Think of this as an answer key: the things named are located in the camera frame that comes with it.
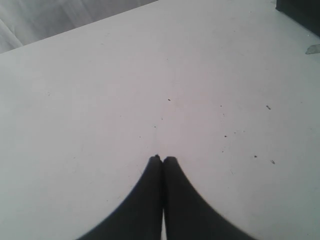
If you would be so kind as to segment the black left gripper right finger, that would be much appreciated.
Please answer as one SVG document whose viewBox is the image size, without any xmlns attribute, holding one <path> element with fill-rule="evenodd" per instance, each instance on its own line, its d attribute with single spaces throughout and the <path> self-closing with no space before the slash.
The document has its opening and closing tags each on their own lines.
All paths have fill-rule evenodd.
<svg viewBox="0 0 320 240">
<path fill-rule="evenodd" d="M 168 240 L 252 240 L 216 212 L 195 190 L 178 160 L 163 161 L 164 219 Z"/>
</svg>

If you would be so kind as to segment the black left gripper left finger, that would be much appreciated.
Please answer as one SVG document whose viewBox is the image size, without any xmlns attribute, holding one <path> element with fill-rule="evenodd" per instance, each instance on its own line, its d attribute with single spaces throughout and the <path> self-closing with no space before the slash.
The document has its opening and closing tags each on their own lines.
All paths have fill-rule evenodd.
<svg viewBox="0 0 320 240">
<path fill-rule="evenodd" d="M 124 201 L 80 239 L 160 240 L 163 199 L 163 162 L 154 155 Z"/>
</svg>

